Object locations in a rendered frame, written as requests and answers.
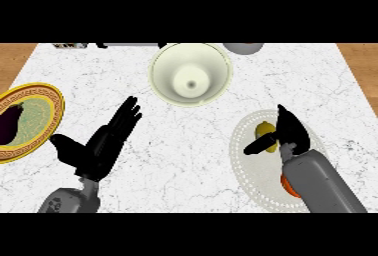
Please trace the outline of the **cream bowl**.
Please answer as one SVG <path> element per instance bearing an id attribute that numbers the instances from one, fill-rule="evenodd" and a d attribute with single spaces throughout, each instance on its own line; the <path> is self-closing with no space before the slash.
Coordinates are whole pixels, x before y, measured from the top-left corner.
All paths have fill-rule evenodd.
<path id="1" fill-rule="evenodd" d="M 180 107 L 198 107 L 225 93 L 234 75 L 229 56 L 211 43 L 170 43 L 151 61 L 148 78 L 158 97 Z"/>

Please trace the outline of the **yellow patterned plate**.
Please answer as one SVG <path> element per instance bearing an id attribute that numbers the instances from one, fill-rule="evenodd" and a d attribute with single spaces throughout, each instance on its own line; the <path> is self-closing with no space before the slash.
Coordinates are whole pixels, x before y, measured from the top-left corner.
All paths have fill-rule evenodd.
<path id="1" fill-rule="evenodd" d="M 27 156 L 52 136 L 65 111 L 59 89 L 42 82 L 17 86 L 0 95 L 0 114 L 11 106 L 22 104 L 18 132 L 14 140 L 0 145 L 0 164 Z"/>

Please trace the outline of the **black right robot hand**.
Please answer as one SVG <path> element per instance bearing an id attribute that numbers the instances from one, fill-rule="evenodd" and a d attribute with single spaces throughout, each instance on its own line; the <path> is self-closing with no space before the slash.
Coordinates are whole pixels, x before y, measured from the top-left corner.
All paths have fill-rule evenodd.
<path id="1" fill-rule="evenodd" d="M 296 117 L 282 105 L 278 105 L 276 140 L 281 145 L 296 144 L 293 154 L 300 155 L 310 149 L 310 137 L 307 130 Z M 257 140 L 244 149 L 244 154 L 259 154 L 265 149 Z"/>

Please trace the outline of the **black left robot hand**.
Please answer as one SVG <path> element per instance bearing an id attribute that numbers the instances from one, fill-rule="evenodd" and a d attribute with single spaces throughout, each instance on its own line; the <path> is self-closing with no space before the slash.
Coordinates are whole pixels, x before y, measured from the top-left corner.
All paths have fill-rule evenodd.
<path id="1" fill-rule="evenodd" d="M 92 135 L 86 145 L 62 134 L 51 136 L 58 159 L 76 167 L 76 175 L 99 182 L 110 174 L 124 142 L 142 118 L 138 98 L 130 96 L 121 104 L 113 119 Z"/>

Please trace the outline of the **dark purple eggplant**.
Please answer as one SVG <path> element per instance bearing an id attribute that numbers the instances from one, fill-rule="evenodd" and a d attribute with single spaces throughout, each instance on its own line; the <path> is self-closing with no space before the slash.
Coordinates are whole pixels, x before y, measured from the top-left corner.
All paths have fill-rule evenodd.
<path id="1" fill-rule="evenodd" d="M 18 133 L 18 121 L 24 111 L 22 103 L 12 105 L 0 115 L 0 145 L 8 145 Z"/>

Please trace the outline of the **dark patterned box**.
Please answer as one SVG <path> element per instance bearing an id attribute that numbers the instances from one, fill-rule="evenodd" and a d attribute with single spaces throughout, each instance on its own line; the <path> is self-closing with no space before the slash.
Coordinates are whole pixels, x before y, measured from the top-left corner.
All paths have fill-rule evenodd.
<path id="1" fill-rule="evenodd" d="M 89 43 L 53 43 L 58 49 L 86 49 Z"/>

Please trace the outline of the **yellow lemon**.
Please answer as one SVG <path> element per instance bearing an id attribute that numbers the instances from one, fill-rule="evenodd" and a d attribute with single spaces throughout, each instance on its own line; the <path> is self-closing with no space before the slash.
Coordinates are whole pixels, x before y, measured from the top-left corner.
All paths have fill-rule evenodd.
<path id="1" fill-rule="evenodd" d="M 268 121 L 263 121 L 256 127 L 256 140 L 268 153 L 273 153 L 278 149 L 275 132 L 276 127 Z"/>

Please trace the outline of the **grey round container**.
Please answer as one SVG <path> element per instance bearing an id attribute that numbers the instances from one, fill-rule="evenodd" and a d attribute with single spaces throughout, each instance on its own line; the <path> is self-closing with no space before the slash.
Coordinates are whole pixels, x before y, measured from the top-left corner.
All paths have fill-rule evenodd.
<path id="1" fill-rule="evenodd" d="M 263 43 L 225 43 L 226 49 L 240 55 L 253 55 L 263 48 Z"/>

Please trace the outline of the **white round placemat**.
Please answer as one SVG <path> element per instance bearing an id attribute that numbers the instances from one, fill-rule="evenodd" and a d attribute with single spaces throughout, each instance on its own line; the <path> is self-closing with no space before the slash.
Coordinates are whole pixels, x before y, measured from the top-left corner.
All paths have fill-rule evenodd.
<path id="1" fill-rule="evenodd" d="M 245 155 L 244 149 L 256 140 L 256 127 L 268 122 L 276 125 L 278 111 L 260 110 L 240 121 L 231 137 L 231 165 L 240 185 L 254 203 L 269 212 L 307 213 L 303 200 L 294 197 L 282 187 L 281 152 L 268 151 Z"/>

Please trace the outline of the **grey flat appliance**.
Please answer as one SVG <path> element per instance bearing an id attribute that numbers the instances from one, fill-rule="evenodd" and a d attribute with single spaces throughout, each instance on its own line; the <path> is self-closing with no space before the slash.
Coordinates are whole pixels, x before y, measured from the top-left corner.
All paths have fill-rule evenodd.
<path id="1" fill-rule="evenodd" d="M 163 48 L 167 43 L 95 43 L 98 48 L 107 49 L 110 46 L 157 46 Z"/>

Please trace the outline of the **orange fruit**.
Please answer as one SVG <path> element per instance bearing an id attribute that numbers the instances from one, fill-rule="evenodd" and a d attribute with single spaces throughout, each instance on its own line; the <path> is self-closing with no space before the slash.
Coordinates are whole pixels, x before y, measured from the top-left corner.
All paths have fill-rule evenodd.
<path id="1" fill-rule="evenodd" d="M 284 174 L 281 175 L 281 185 L 282 185 L 285 191 L 290 193 L 291 196 L 294 196 L 296 198 L 302 198 L 302 196 L 296 192 L 296 190 L 294 190 L 294 188 L 293 188 L 293 186 L 290 184 L 290 181 L 288 181 L 288 179 L 287 179 Z"/>

